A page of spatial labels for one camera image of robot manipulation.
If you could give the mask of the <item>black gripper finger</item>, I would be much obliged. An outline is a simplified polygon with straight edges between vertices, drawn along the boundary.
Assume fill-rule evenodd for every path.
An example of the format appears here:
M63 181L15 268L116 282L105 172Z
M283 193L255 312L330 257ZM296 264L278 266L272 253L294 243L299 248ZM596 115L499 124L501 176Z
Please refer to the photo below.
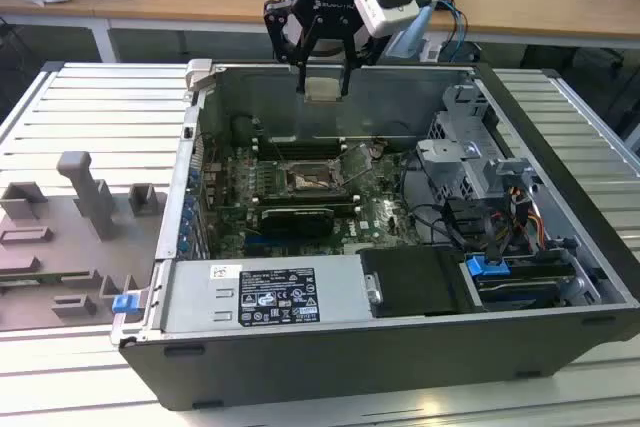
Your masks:
M354 29L354 26L348 20L344 20L340 27L340 34L345 54L341 74L342 96L347 96L349 93L349 84L352 72L363 66L375 65L388 45L387 36L381 38L369 36L362 49L357 50L355 47L355 33L356 30Z
M284 27L290 16L301 26L296 44L284 34ZM276 59L298 68L296 92L304 94L307 62L321 33L320 14L314 7L314 0L267 1L264 4L263 18Z

